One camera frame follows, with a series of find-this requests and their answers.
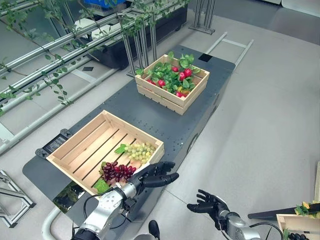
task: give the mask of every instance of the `blue crate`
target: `blue crate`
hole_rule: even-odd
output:
[[[103,7],[103,8],[106,8],[106,9],[110,8],[110,5],[105,3],[105,0],[84,0],[84,2],[86,4],[96,4],[96,5],[99,5],[99,6]],[[112,2],[113,3],[116,2],[114,5],[117,5],[117,4],[124,3],[125,0],[117,0],[117,1],[112,0]]]

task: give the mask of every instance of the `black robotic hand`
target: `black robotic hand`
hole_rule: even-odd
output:
[[[170,161],[161,161],[150,164],[134,174],[128,182],[135,186],[137,195],[145,188],[157,188],[168,185],[179,177],[179,174],[176,172],[167,175],[174,166],[175,163]]]
[[[187,205],[187,208],[194,213],[209,214],[209,216],[214,221],[215,228],[225,231],[225,218],[221,218],[219,214],[224,210],[229,212],[227,204],[219,197],[212,195],[206,191],[198,189],[198,192],[200,193],[196,195],[199,198],[197,199],[198,204],[189,203]]]

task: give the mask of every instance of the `black cable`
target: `black cable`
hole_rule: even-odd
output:
[[[124,220],[123,220],[123,222],[122,222],[121,224],[119,224],[118,226],[110,227],[110,229],[116,229],[116,228],[121,227],[121,226],[126,222],[126,220],[127,220],[127,217],[126,217],[126,216],[123,216],[123,217],[124,217]]]
[[[99,194],[95,194],[95,195],[89,196],[89,197],[84,201],[84,204],[83,204],[83,215],[84,215],[84,219],[87,219],[86,206],[87,206],[88,200],[91,199],[91,198],[95,198],[95,197],[98,197],[98,196],[102,196],[103,194],[106,194],[106,193],[110,192],[110,191],[113,190],[113,189],[114,189],[113,187],[110,187],[107,191],[105,191],[105,192],[103,192],[103,193],[99,193]]]
[[[270,223],[270,222],[258,222],[258,223],[256,223],[256,224],[250,225],[249,227],[250,227],[250,228],[254,228],[254,227],[260,226],[260,225],[269,225],[269,226],[274,227],[274,228],[280,233],[280,235],[281,235],[281,240],[284,240],[285,237],[284,237],[284,234],[282,233],[282,231],[281,231],[276,225],[274,225],[274,224],[272,224],[272,223]]]

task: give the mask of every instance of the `planter box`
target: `planter box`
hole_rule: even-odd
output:
[[[188,107],[206,88],[210,73],[208,71],[200,69],[200,72],[194,74],[192,78],[193,83],[196,84],[195,88],[186,97],[178,97],[146,81],[149,78],[149,75],[147,75],[146,73],[148,72],[148,70],[153,69],[158,62],[171,63],[173,66],[176,67],[179,66],[178,59],[173,58],[173,60],[170,61],[170,57],[168,55],[163,55],[157,61],[155,61],[150,66],[144,69],[145,74],[143,74],[142,76],[135,76],[135,82],[138,92],[154,100],[155,102],[163,106],[166,106],[168,109],[171,109],[176,113],[183,115],[185,111],[188,109]]]
[[[99,179],[102,162],[129,166],[127,154],[114,151],[120,144],[150,143],[156,149],[149,163],[157,163],[165,153],[164,143],[115,115],[102,111],[87,125],[50,154],[47,159],[85,189],[97,194],[93,185]]]
[[[304,233],[309,240],[320,240],[320,219],[295,214],[277,214],[276,219],[280,230],[288,229],[290,233]]]

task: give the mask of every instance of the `gray table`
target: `gray table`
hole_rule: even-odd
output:
[[[176,171],[218,107],[235,65],[216,57],[210,58],[208,55],[203,55],[202,52],[180,45],[177,45],[172,51],[176,57],[181,54],[193,54],[194,65],[210,72],[206,88],[184,115],[181,116],[139,94],[133,79],[71,127],[69,131],[72,134],[76,133],[102,110],[106,110],[163,141],[165,154],[161,161],[175,162],[173,171]],[[25,164],[22,172],[51,201],[71,182],[64,173],[39,156],[33,157]],[[155,206],[162,190],[162,188],[146,189],[139,195],[136,198],[135,208],[128,215],[129,221],[126,221],[121,227],[109,231],[107,239],[118,239],[131,223],[140,223],[141,225]],[[83,203],[87,197],[89,194],[84,194],[66,213],[78,225],[85,220]],[[91,213],[97,204],[98,201],[94,198],[89,200],[87,213]],[[112,225],[117,226],[122,220],[123,217],[119,216]]]

